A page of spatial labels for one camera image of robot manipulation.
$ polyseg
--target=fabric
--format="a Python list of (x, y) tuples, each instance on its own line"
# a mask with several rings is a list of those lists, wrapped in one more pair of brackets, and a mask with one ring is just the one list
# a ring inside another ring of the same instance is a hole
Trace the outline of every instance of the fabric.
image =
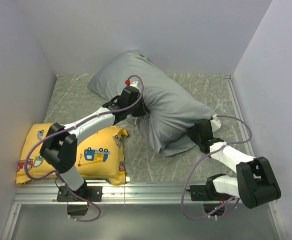
[(142, 78), (143, 97), (150, 113), (128, 120), (139, 128), (148, 145), (165, 156), (192, 148), (195, 144), (185, 135), (186, 131), (196, 120), (210, 119), (215, 112), (167, 77), (141, 51), (129, 50), (119, 55), (91, 79), (88, 88), (109, 101), (121, 94), (131, 75)]
[[(52, 123), (35, 124), (30, 129), (21, 153), (16, 173), (16, 183), (30, 180), (24, 171), (23, 164), (29, 150), (47, 135)], [(84, 179), (106, 179), (112, 185), (126, 183), (124, 166), (124, 146), (122, 138), (129, 136), (124, 128), (110, 126), (85, 139), (77, 147), (75, 166)], [(41, 177), (53, 170), (39, 154), (41, 145), (30, 156), (28, 169), (30, 175)]]

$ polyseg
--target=yellow fabric with vehicle print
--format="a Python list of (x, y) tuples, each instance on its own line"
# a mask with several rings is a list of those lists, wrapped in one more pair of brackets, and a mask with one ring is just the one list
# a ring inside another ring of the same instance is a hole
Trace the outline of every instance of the yellow fabric with vehicle print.
[[(30, 180), (23, 168), (26, 155), (39, 140), (47, 135), (51, 125), (52, 123), (34, 124), (30, 129), (18, 163), (16, 173), (17, 184)], [(80, 175), (84, 179), (105, 179), (112, 185), (126, 183), (122, 141), (124, 136), (129, 136), (126, 129), (110, 126), (85, 139), (77, 147), (75, 166)], [(30, 175), (35, 178), (41, 177), (53, 170), (53, 167), (40, 156), (40, 148), (41, 145), (34, 150), (27, 165)], [(54, 174), (48, 176), (48, 178), (55, 177)]]

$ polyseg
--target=marble surface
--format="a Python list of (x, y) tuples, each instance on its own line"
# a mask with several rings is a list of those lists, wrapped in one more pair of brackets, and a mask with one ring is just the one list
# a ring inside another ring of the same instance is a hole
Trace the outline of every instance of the marble surface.
[[(235, 116), (234, 107), (227, 87), (227, 81), (221, 74), (167, 74), (178, 82), (195, 99), (205, 103), (216, 113)], [(106, 102), (92, 93), (87, 85), (93, 74), (59, 75), (47, 110), (45, 122), (67, 124), (79, 120), (101, 107)], [(215, 132), (228, 142), (240, 141), (242, 136), (235, 120), (221, 119), (222, 127)], [(124, 139), (125, 166), (131, 182), (185, 181), (197, 159), (202, 156), (199, 147), (174, 156), (156, 154), (128, 121), (118, 124), (126, 128), (130, 137)], [(246, 152), (243, 145), (236, 149)], [(217, 160), (205, 159), (195, 170), (192, 180), (205, 181), (207, 177), (225, 173), (235, 176), (228, 167)]]

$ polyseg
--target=gray cloth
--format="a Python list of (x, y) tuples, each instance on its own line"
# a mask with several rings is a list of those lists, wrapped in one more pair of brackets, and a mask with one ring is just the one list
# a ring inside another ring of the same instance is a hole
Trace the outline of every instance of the gray cloth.
[(195, 144), (185, 132), (196, 120), (210, 119), (215, 112), (167, 77), (141, 51), (119, 55), (91, 79), (88, 88), (109, 101), (121, 94), (131, 75), (142, 78), (143, 97), (150, 113), (128, 120), (139, 128), (149, 146), (164, 156), (192, 148)]

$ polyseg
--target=white wall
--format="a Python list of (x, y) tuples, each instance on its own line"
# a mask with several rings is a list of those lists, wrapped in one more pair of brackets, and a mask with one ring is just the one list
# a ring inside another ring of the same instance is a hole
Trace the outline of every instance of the white wall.
[(292, 0), (273, 0), (234, 73), (234, 86), (253, 147), (272, 163), (292, 239)]
[(232, 74), (271, 0), (15, 0), (56, 74), (143, 50), (163, 71)]
[(43, 121), (55, 75), (13, 0), (0, 0), (0, 237), (26, 134)]

